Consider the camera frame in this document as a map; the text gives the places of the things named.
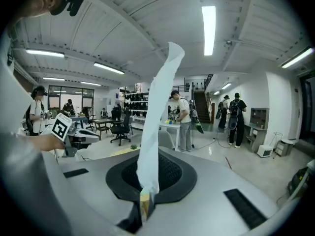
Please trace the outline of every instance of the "staircase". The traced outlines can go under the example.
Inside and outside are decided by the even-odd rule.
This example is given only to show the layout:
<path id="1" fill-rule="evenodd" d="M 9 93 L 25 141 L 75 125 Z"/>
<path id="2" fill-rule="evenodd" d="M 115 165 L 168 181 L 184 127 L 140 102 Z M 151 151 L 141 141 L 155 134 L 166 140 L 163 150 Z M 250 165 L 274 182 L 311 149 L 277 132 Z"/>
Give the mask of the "staircase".
<path id="1" fill-rule="evenodd" d="M 199 121 L 203 123 L 211 123 L 205 93 L 195 92 L 194 99 L 195 99 L 196 110 L 198 113 Z"/>

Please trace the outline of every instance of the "ceiling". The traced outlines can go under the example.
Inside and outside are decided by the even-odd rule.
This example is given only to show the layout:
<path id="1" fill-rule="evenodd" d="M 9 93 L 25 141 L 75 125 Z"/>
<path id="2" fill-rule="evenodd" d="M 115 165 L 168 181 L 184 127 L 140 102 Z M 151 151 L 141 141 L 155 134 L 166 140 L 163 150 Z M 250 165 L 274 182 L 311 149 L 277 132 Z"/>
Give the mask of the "ceiling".
<path id="1" fill-rule="evenodd" d="M 210 5 L 216 6 L 216 39 L 213 55 L 204 56 L 201 7 Z M 185 50 L 176 75 L 186 77 L 247 73 L 260 58 L 281 64 L 310 44 L 284 0 L 85 0 L 75 17 L 64 11 L 25 19 L 13 36 L 13 55 L 33 77 L 109 88 L 150 82 L 169 41 Z M 25 48 L 66 58 L 30 55 Z M 95 67 L 95 61 L 125 74 Z"/>

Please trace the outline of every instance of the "rectangular light fixture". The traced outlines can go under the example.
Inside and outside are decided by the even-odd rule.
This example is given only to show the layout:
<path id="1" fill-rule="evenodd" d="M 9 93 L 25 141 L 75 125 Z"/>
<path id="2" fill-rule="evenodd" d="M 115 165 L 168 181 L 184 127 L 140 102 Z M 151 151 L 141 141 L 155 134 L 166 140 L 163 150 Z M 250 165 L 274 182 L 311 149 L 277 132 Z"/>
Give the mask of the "rectangular light fixture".
<path id="1" fill-rule="evenodd" d="M 90 83 L 90 82 L 84 82 L 81 81 L 82 84 L 87 84 L 87 85 L 93 85 L 93 86 L 101 86 L 101 84 L 96 84 L 96 83 Z"/>
<path id="2" fill-rule="evenodd" d="M 224 87 L 222 87 L 222 89 L 226 89 L 227 87 L 229 87 L 232 83 L 227 83 Z"/>
<path id="3" fill-rule="evenodd" d="M 212 55 L 216 36 L 216 7 L 201 7 L 205 31 L 205 56 Z"/>
<path id="4" fill-rule="evenodd" d="M 297 57 L 295 57 L 294 59 L 292 59 L 291 61 L 285 63 L 282 65 L 282 68 L 288 68 L 289 66 L 295 64 L 296 62 L 299 62 L 301 59 L 305 58 L 306 56 L 310 55 L 312 52 L 314 51 L 313 48 L 309 48 L 307 49 L 305 52 L 301 53 L 300 55 L 298 55 Z"/>
<path id="5" fill-rule="evenodd" d="M 111 72 L 114 72 L 114 73 L 118 73 L 118 74 L 125 74 L 124 72 L 122 71 L 119 71 L 117 69 L 114 69 L 112 67 L 109 67 L 109 66 L 106 66 L 106 65 L 102 65 L 100 63 L 97 63 L 97 62 L 94 62 L 94 66 L 97 66 L 97 67 L 100 67 L 100 68 L 103 68 L 103 69 L 106 69 L 108 71 L 111 71 Z"/>
<path id="6" fill-rule="evenodd" d="M 50 52 L 50 51 L 36 50 L 36 49 L 25 49 L 25 51 L 28 54 L 46 55 L 46 56 L 54 56 L 54 57 L 64 58 L 64 53 Z"/>
<path id="7" fill-rule="evenodd" d="M 64 81 L 64 79 L 59 78 L 49 78 L 49 77 L 43 77 L 44 80 L 51 80 L 51 81 Z"/>

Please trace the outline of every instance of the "gray pants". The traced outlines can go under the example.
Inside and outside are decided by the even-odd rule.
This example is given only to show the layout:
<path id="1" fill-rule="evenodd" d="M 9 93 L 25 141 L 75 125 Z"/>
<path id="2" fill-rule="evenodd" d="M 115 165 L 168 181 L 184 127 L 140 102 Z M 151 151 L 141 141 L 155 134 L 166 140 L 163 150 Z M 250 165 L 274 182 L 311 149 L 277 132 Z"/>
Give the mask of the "gray pants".
<path id="1" fill-rule="evenodd" d="M 181 137 L 181 150 L 191 150 L 191 140 L 190 140 L 190 123 L 191 122 L 183 122 L 181 123 L 181 127 L 179 129 L 180 137 Z"/>

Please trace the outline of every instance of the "black office chair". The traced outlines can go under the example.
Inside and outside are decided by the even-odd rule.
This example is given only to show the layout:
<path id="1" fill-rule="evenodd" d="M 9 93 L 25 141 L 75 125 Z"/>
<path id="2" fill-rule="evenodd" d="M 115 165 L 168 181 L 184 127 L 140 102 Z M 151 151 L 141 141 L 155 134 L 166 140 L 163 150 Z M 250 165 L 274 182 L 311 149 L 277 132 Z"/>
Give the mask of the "black office chair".
<path id="1" fill-rule="evenodd" d="M 128 140 L 131 142 L 131 140 L 127 137 L 126 134 L 130 132 L 129 128 L 129 118 L 130 118 L 130 111 L 126 111 L 126 115 L 124 118 L 124 122 L 115 122 L 114 125 L 110 128 L 112 134 L 116 134 L 116 138 L 112 139 L 110 143 L 112 143 L 115 140 L 119 140 L 119 146 L 122 145 L 122 139 Z"/>

